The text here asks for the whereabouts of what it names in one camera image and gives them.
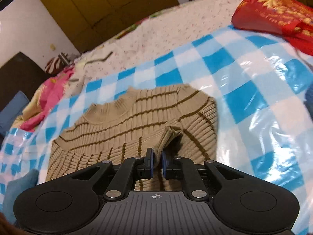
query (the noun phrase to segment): sweater collar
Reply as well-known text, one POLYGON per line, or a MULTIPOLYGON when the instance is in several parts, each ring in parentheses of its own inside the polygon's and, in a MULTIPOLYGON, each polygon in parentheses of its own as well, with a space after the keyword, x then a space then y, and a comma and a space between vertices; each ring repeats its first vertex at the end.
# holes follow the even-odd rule
POLYGON ((135 104, 140 90, 132 87, 115 101, 105 104, 91 104, 87 112, 83 115, 90 124, 102 124, 113 121, 129 111, 135 104))

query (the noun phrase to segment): crosshair marking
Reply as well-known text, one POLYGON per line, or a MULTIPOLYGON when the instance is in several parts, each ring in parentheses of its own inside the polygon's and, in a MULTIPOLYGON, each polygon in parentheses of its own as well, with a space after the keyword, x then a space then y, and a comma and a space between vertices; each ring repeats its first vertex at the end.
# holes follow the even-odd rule
POLYGON ((152 196, 150 196, 150 197, 152 197, 152 198, 154 198, 154 199, 158 199, 158 198, 160 198, 160 197, 162 197, 161 195, 158 195, 158 194, 154 194, 154 195, 152 195, 152 196))

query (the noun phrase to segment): brown stripe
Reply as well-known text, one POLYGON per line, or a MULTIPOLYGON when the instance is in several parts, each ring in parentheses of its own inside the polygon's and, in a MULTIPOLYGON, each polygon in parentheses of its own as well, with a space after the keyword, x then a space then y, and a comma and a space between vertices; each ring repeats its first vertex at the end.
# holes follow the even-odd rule
POLYGON ((133 129, 129 129, 129 130, 125 131, 125 132, 120 132, 117 135, 109 137, 109 138, 106 138, 104 140, 100 140, 100 141, 96 141, 96 142, 93 142, 93 143, 88 143, 88 144, 81 145, 81 146, 78 146, 78 147, 70 148, 68 151, 75 150, 75 149, 78 149, 78 148, 81 148, 81 147, 88 147, 88 146, 91 146, 91 145, 94 145, 94 144, 100 144, 100 143, 106 142, 108 140, 112 140, 112 139, 114 139, 114 138, 116 138, 118 136, 121 136, 123 134, 132 132, 132 131, 136 131, 136 130, 139 130, 139 129, 144 129, 144 128, 149 127, 149 126, 156 126, 156 125, 162 125, 162 124, 165 124, 165 122, 158 122, 158 123, 148 124, 148 125, 144 125, 144 126, 138 126, 138 127, 133 128, 133 129))
POLYGON ((123 163, 123 162, 124 162, 124 157, 125 157, 125 147, 126 147, 126 142, 123 144, 123 148, 122 148, 121 163, 123 163))
POLYGON ((183 132, 188 136, 189 139, 191 139, 191 141, 193 141, 193 143, 197 146, 197 148, 200 150, 201 154, 203 155, 203 157, 206 160, 209 160, 210 157, 209 155, 206 153, 204 147, 200 144, 200 142, 198 142, 198 140, 187 130, 187 129, 183 129, 183 132))
POLYGON ((177 93, 177 90, 175 90, 175 91, 168 91, 168 92, 164 92, 164 93, 159 93, 159 94, 151 95, 151 96, 148 96, 148 97, 138 98, 138 99, 136 100, 136 102, 139 102, 139 101, 141 101, 141 100, 152 99, 153 97, 164 96, 164 95, 170 95, 170 94, 174 94, 174 93, 177 93))
POLYGON ((207 119, 207 118, 205 117, 205 115, 202 114, 201 112, 198 112, 198 115, 199 115, 204 121, 206 121, 206 123, 209 124, 209 126, 212 128, 214 134, 216 134, 215 129, 214 129, 214 126, 212 125, 211 121, 210 121, 209 119, 207 119))
MULTIPOLYGON (((60 147, 58 147, 58 148, 53 152, 53 154, 51 154, 50 156, 52 157, 52 156, 54 155, 54 153, 55 153, 59 148, 60 148, 60 147)), ((49 170, 51 169, 51 167, 54 165, 54 163, 57 161, 58 158, 59 158, 59 155, 58 155, 57 158, 53 161, 53 163, 51 163, 50 168, 48 169, 48 172, 49 172, 49 170)))
MULTIPOLYGON (((178 104, 181 104, 181 103, 183 103, 183 102, 185 102, 185 101, 191 99, 191 98, 192 98, 193 96, 195 96, 197 93, 199 93, 199 90, 194 91, 191 95, 187 96, 186 98, 184 98, 184 99, 178 101, 177 103, 175 103, 175 104, 173 104, 173 105, 170 105, 170 106, 167 106, 167 107, 161 107, 161 108, 157 108, 157 109, 151 109, 151 110, 146 110, 146 111, 139 112, 139 113, 137 113, 137 114, 134 114, 134 115, 132 115, 132 116, 130 116, 130 117, 124 119, 122 122, 120 122, 120 123, 118 123, 118 124, 116 124, 116 125, 114 125, 114 126, 112 126, 112 127, 108 127, 108 128, 103 129, 103 130, 96 131, 96 132, 91 132, 91 133, 88 133, 88 134, 106 131, 106 130, 108 130, 108 129, 111 129, 111 128, 115 127, 115 126, 118 126, 118 125, 124 123, 124 122, 127 121, 127 120, 130 120, 130 119, 132 119, 132 118, 134 118, 134 117, 136 117, 136 116, 139 116, 139 115, 143 115, 143 114, 145 114, 145 113, 150 113, 150 112, 154 112, 154 111, 167 110, 167 109, 174 108, 174 107, 176 107, 178 104)), ((72 131, 74 131, 78 126, 84 125, 84 124, 88 124, 88 122, 82 122, 82 123, 80 123, 80 124, 76 124, 73 129, 69 129, 69 130, 67 130, 67 132, 72 132, 72 131)))
POLYGON ((60 172, 61 172, 61 170, 62 170, 62 168, 63 168, 63 166, 64 166, 64 164, 65 164, 65 160, 66 160, 66 157, 68 156, 68 152, 66 152, 66 156, 65 156, 65 158, 64 158, 64 161, 63 161, 63 163, 62 163, 62 166, 61 166, 61 168, 60 168, 60 170, 58 171, 58 173, 57 173, 57 175, 56 175, 56 178, 59 176, 59 174, 60 174, 60 172))
POLYGON ((64 141, 65 141, 65 138, 63 138, 61 135, 59 136, 59 138, 60 138, 61 140, 64 140, 64 141))
MULTIPOLYGON (((73 153, 71 159, 69 160, 68 166, 67 166, 65 172, 63 172, 63 175, 62 175, 62 176, 64 176, 64 175, 66 174, 66 172, 69 170, 69 167, 70 167, 70 165, 71 165, 71 162, 73 161, 74 155, 75 155, 75 153, 73 153)), ((78 170, 78 165, 79 165, 79 162, 82 160, 82 158, 83 158, 83 155, 80 157, 80 159, 79 159, 79 161, 78 161, 78 163, 77 163, 77 166, 76 166, 76 169, 75 169, 75 170, 78 170)))
POLYGON ((207 100, 205 101, 205 103, 200 108, 198 108, 197 110, 195 110, 195 111, 193 111, 191 113, 188 113, 188 114, 185 114, 185 115, 181 116, 180 118, 178 118, 178 121, 180 122, 184 118, 188 118, 190 116, 193 116, 193 115, 197 114, 200 110, 202 110, 209 103, 210 99, 211 98, 208 97, 207 100))
POLYGON ((60 148, 60 146, 54 141, 52 144, 56 144, 57 145, 57 147, 56 147, 56 149, 51 153, 51 155, 50 156, 53 156, 54 155, 54 153, 55 152, 57 152, 57 150, 60 148))
POLYGON ((158 177, 159 183, 160 183, 160 191, 165 191, 165 187, 164 187, 164 183, 163 183, 163 178, 162 178, 162 174, 161 174, 161 169, 158 170, 157 177, 158 177))
POLYGON ((88 161, 86 162, 85 168, 89 166, 88 163, 90 162, 90 160, 91 160, 91 157, 89 157, 88 161))
POLYGON ((143 191, 143 182, 141 179, 139 180, 139 191, 143 191))
POLYGON ((142 137, 139 137, 139 140, 138 140, 138 156, 141 156, 141 142, 142 142, 142 137))
POLYGON ((101 155, 103 154, 103 152, 101 151, 100 153, 99 153, 99 156, 98 156, 98 159, 97 159, 97 163, 100 161, 100 158, 101 158, 101 155))
MULTIPOLYGON (((73 160, 73 158, 74 158, 74 155, 72 156, 71 160, 69 161, 69 164, 68 164, 68 167, 67 167, 66 172, 69 170, 69 166, 71 165, 71 162, 72 162, 72 160, 73 160)), ((80 161, 82 160, 83 157, 84 157, 84 155, 81 155, 81 157, 79 158, 75 170, 79 170, 79 169, 78 169, 78 166, 79 166, 79 163, 80 163, 80 161)))
POLYGON ((110 152, 109 152, 109 154, 108 154, 108 157, 107 157, 108 160, 110 160, 110 158, 111 158, 111 152, 112 152, 112 150, 113 150, 113 147, 111 147, 110 152))

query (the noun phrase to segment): round pad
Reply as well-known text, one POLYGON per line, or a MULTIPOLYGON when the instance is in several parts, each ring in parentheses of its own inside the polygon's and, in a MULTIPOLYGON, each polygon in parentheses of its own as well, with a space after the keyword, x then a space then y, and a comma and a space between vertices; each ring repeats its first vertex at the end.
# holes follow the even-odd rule
POLYGON ((92 220, 99 200, 87 181, 55 179, 21 193, 13 209, 23 229, 36 234, 64 234, 92 220))
POLYGON ((38 197, 36 205, 46 212, 58 212, 72 204, 72 196, 65 192, 48 192, 38 197))
POLYGON ((273 195, 262 191, 247 192, 240 197, 240 201, 245 208, 257 212, 271 210, 277 204, 273 195))
POLYGON ((222 222, 244 233, 275 233, 294 224, 299 203, 288 190, 249 176, 228 180, 213 200, 222 222))

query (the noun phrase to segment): beige sweater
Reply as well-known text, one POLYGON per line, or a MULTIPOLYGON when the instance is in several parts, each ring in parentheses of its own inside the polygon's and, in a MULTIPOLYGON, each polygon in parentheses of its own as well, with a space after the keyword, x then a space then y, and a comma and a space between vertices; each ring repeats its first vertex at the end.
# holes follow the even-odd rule
MULTIPOLYGON (((55 179, 102 160, 120 164, 145 156, 152 147, 156 166, 169 145, 173 155, 195 163, 215 158, 217 143, 215 99, 189 85, 152 90, 129 88, 116 101, 92 104, 74 126, 53 141, 46 180, 55 179)), ((139 181, 138 190, 173 189, 156 171, 152 180, 139 181)))

